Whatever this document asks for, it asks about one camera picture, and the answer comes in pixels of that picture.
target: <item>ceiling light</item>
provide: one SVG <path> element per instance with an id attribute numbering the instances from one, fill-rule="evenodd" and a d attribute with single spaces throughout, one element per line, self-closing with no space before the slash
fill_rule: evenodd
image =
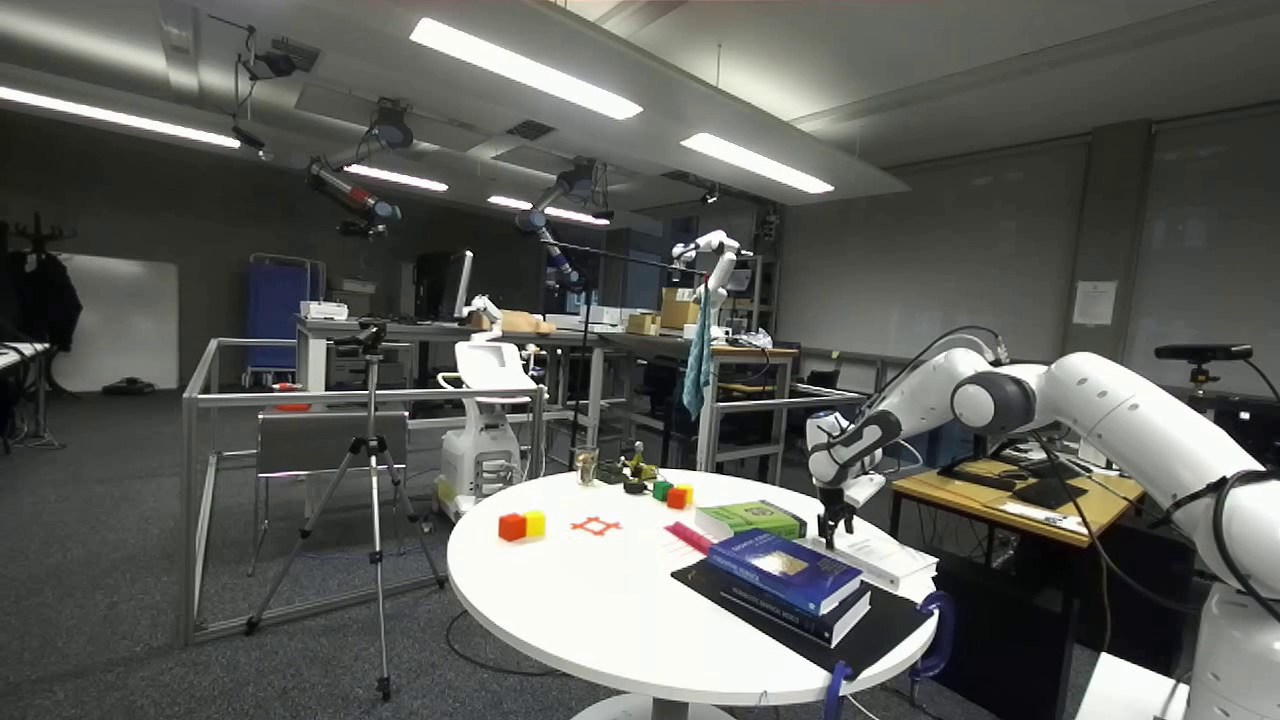
<path id="1" fill-rule="evenodd" d="M 789 186 L 789 189 L 806 192 L 806 195 L 831 192 L 828 179 L 794 174 L 793 164 L 779 164 L 779 160 L 760 158 L 752 149 L 729 143 L 729 142 L 720 142 L 713 133 L 688 135 L 682 149 L 705 153 L 705 158 L 713 158 L 720 164 L 735 164 L 744 174 L 766 175 L 766 179 Z"/>
<path id="2" fill-rule="evenodd" d="M 456 56 L 465 63 L 475 63 L 475 68 L 489 68 L 496 76 L 507 76 L 514 86 L 526 86 L 535 94 L 546 94 L 546 97 L 561 97 L 569 103 L 579 103 L 588 114 L 600 114 L 600 118 L 610 118 L 610 120 L 630 120 L 641 118 L 641 103 L 606 94 L 606 87 L 595 87 L 588 79 L 576 79 L 561 68 L 546 68 L 531 56 L 520 56 L 520 52 L 507 52 L 500 46 L 489 46 L 478 36 L 469 36 L 458 30 L 448 30 L 432 16 L 416 21 L 416 30 L 408 33 L 408 39 L 432 48 L 432 52 L 442 52 L 442 56 Z"/>
<path id="3" fill-rule="evenodd" d="M 408 186 L 408 189 L 424 189 L 424 192 L 448 192 L 448 186 L 441 186 L 432 175 L 404 175 L 404 174 L 386 174 L 386 167 L 373 167 L 373 164 L 346 164 L 343 174 L 373 175 L 373 179 L 384 179 L 384 186 Z"/>
<path id="4" fill-rule="evenodd" d="M 489 206 L 496 206 L 496 210 L 520 210 L 520 212 L 531 210 L 531 206 L 520 201 L 520 195 L 489 195 Z M 595 223 L 595 229 L 606 223 L 602 218 L 572 212 L 572 210 L 546 210 L 546 218 L 569 222 L 569 223 Z"/>
<path id="5" fill-rule="evenodd" d="M 153 135 L 174 135 L 174 142 L 192 142 L 192 143 L 241 149 L 241 142 L 222 135 L 222 133 L 204 133 L 204 128 L 166 123 L 166 120 L 153 120 L 153 118 L 113 114 L 113 107 L 74 103 L 74 101 L 39 97 L 39 94 L 18 94 L 18 87 L 2 87 L 2 86 L 0 86 L 0 101 L 61 114 L 61 118 L 85 118 L 85 120 L 101 120 L 101 123 L 141 128 Z"/>

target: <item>wooden table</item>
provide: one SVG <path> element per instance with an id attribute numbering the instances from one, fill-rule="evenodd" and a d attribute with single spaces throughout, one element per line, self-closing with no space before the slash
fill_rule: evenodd
<path id="1" fill-rule="evenodd" d="M 991 482 L 1006 468 L 1010 465 L 1002 465 L 1002 462 L 968 462 L 965 465 L 965 472 L 991 477 Z M 1143 496 L 1143 488 L 1135 482 L 1118 482 L 1118 477 L 1077 477 L 1066 484 L 1082 492 L 1082 496 L 1077 496 L 1077 503 L 1082 513 L 1082 533 L 1061 524 L 1061 520 L 1079 515 L 1077 503 L 1061 503 L 1056 508 L 1061 520 L 1036 520 L 1036 515 L 1015 513 L 1019 502 L 1010 496 L 1010 488 L 952 482 L 938 472 L 918 472 L 918 477 L 897 482 L 887 524 L 897 533 L 900 502 L 914 502 L 914 503 L 932 503 L 932 508 L 949 508 L 949 513 L 985 520 L 988 527 L 1010 527 L 1010 533 L 1043 537 L 1043 542 L 1056 542 L 1066 550 L 1089 550 Z"/>

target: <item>white robotic arm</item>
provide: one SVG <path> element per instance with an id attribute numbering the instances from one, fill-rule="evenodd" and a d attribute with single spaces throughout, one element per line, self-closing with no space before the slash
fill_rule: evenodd
<path id="1" fill-rule="evenodd" d="M 706 253 L 720 253 L 720 257 L 716 257 L 716 268 L 706 273 L 706 280 L 700 285 L 700 294 L 729 297 L 729 280 L 731 280 L 735 261 L 747 261 L 752 253 L 738 242 L 731 242 L 724 229 L 713 229 L 688 244 L 676 244 L 673 263 L 692 268 L 696 257 L 706 257 Z"/>
<path id="2" fill-rule="evenodd" d="M 504 333 L 504 314 L 489 297 L 471 297 L 465 318 L 478 318 L 478 333 L 471 333 L 471 339 L 496 339 Z"/>
<path id="3" fill-rule="evenodd" d="M 870 451 L 959 422 L 988 436 L 1073 427 L 1113 455 L 1219 580 L 1198 615 L 1193 720 L 1280 712 L 1280 484 L 1223 427 L 1169 397 L 1153 380 L 1093 353 L 1056 363 L 991 369 L 952 347 L 900 380 L 862 422 L 818 436 L 806 427 L 806 468 L 824 496 L 818 527 L 831 533 L 855 508 L 853 477 Z"/>

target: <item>cable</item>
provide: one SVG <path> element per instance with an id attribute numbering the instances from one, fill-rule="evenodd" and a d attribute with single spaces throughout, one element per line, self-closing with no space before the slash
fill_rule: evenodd
<path id="1" fill-rule="evenodd" d="M 1113 647 L 1113 635 L 1117 635 L 1117 615 L 1113 615 L 1113 573 L 1103 563 L 1103 552 L 1096 552 L 1096 568 L 1101 568 L 1101 601 L 1103 601 L 1103 647 Z"/>
<path id="2" fill-rule="evenodd" d="M 456 614 L 442 630 L 442 646 L 452 647 L 452 656 L 458 656 L 465 663 L 471 669 L 483 669 L 483 671 L 496 671 L 496 677 L 546 677 L 546 682 L 561 682 L 564 671 L 552 671 L 552 669 L 500 669 L 500 663 L 483 663 L 478 656 L 465 654 L 456 646 L 456 623 L 469 620 L 469 614 Z"/>
<path id="3" fill-rule="evenodd" d="M 907 444 L 907 441 L 900 436 L 897 449 L 905 449 L 905 451 L 922 468 L 922 455 L 918 455 L 914 444 Z"/>
<path id="4" fill-rule="evenodd" d="M 843 697 L 862 720 L 879 720 L 869 703 L 858 703 L 855 697 Z"/>
<path id="5" fill-rule="evenodd" d="M 968 333 L 985 333 L 991 345 L 974 345 L 974 339 L 972 339 L 972 345 L 985 347 L 985 356 L 988 356 L 991 363 L 1006 363 L 1006 356 L 1002 356 L 1002 336 L 1000 336 L 995 330 L 988 330 L 988 326 L 955 326 L 955 330 L 932 336 L 900 373 L 893 373 L 893 376 L 870 391 L 870 405 L 879 405 L 879 397 L 883 397 L 900 376 L 910 376 L 910 373 L 922 363 L 922 356 L 932 356 L 932 347 L 938 347 L 938 345 L 952 339 L 952 336 L 968 336 Z"/>
<path id="6" fill-rule="evenodd" d="M 1158 603 L 1158 608 L 1169 608 L 1169 614 L 1179 614 L 1179 615 L 1193 614 L 1188 603 L 1169 601 L 1169 596 L 1153 592 L 1146 585 L 1139 585 L 1135 578 L 1129 578 L 1129 573 L 1113 559 L 1113 552 L 1103 550 L 1103 542 L 1093 533 L 1093 524 L 1089 524 L 1089 515 L 1082 515 L 1082 508 L 1079 508 L 1077 496 L 1073 496 L 1073 508 L 1077 508 L 1077 515 L 1079 515 L 1079 524 L 1082 524 L 1089 545 L 1096 550 L 1096 556 L 1103 559 L 1109 573 L 1117 573 L 1133 592 L 1139 592 L 1143 601 L 1153 601 L 1153 603 Z"/>
<path id="7" fill-rule="evenodd" d="M 910 712 L 918 712 L 918 716 L 927 716 L 927 720 L 944 720 L 938 712 L 932 712 L 932 710 L 918 701 L 918 677 L 907 671 L 905 682 L 907 682 L 907 690 L 883 686 L 883 692 L 897 697 L 897 701 L 907 701 Z"/>
<path id="8" fill-rule="evenodd" d="M 824 720 L 838 720 L 838 690 L 853 682 L 853 669 L 838 661 L 831 669 L 828 692 L 824 692 Z"/>
<path id="9" fill-rule="evenodd" d="M 1280 608 L 1274 608 L 1270 601 L 1264 601 L 1264 592 L 1251 588 L 1251 580 L 1239 573 L 1239 563 L 1235 563 L 1235 556 L 1230 556 L 1230 550 L 1226 550 L 1226 527 L 1223 527 L 1223 524 L 1226 524 L 1226 496 L 1230 496 L 1230 488 L 1239 488 L 1239 484 L 1258 484 L 1258 482 L 1274 482 L 1274 472 L 1235 472 L 1235 477 L 1226 477 L 1226 484 L 1216 492 L 1216 503 L 1211 503 L 1211 542 L 1216 542 L 1216 552 L 1223 556 L 1230 580 L 1239 585 L 1239 592 L 1243 592 L 1255 608 L 1264 608 L 1270 620 L 1280 620 Z"/>
<path id="10" fill-rule="evenodd" d="M 1117 502 L 1123 502 L 1123 503 L 1133 503 L 1133 496 L 1118 496 L 1118 492 L 1113 492 L 1101 477 L 1082 477 L 1093 488 L 1101 488 L 1101 492 L 1109 492 L 1109 496 L 1117 496 Z"/>
<path id="11" fill-rule="evenodd" d="M 1270 391 L 1274 405 L 1280 405 L 1280 391 L 1274 391 L 1270 376 L 1268 376 L 1255 362 L 1243 362 L 1243 363 L 1268 384 L 1268 391 Z"/>

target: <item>computer monitor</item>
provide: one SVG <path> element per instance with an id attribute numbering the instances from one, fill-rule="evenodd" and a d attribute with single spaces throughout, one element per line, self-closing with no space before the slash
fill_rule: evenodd
<path id="1" fill-rule="evenodd" d="M 416 257 L 416 319 L 458 319 L 471 297 L 471 250 Z"/>

